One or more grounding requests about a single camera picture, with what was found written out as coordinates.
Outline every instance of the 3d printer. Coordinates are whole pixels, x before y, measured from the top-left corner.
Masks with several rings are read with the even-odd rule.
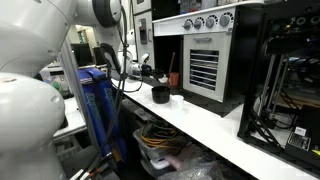
[[[238,136],[320,175],[320,2],[263,8]]]

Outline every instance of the white countertop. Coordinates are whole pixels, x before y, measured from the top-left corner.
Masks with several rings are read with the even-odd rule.
[[[135,90],[139,85],[140,82],[127,80],[125,90]],[[177,112],[171,110],[170,103],[155,104],[151,88],[144,83],[140,91],[126,95],[254,177],[266,180],[317,179],[239,139],[237,133],[243,105],[224,118],[186,101],[183,112]]]
[[[65,115],[68,121],[68,126],[66,128],[58,130],[53,135],[53,140],[55,141],[87,129],[86,122],[82,118],[81,113],[78,110],[78,104],[76,99],[74,97],[66,99],[64,101],[64,104],[66,107]]]

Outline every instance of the red object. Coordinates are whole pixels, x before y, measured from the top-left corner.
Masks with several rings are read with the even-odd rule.
[[[169,85],[172,87],[178,86],[179,84],[179,73],[170,73]]]

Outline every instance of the lab bench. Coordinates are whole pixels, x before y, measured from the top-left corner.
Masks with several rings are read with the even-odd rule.
[[[125,90],[133,91],[139,81],[126,80]],[[183,131],[244,171],[258,179],[317,179],[271,154],[246,144],[237,137],[243,105],[224,118],[202,107],[184,101],[182,112],[171,110],[171,104],[155,104],[152,86],[143,83],[134,93],[125,97],[156,118],[163,119]]]

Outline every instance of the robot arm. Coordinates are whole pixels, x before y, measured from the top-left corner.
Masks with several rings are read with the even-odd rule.
[[[58,55],[70,24],[93,26],[117,52],[119,0],[1,0],[0,72],[34,77]]]

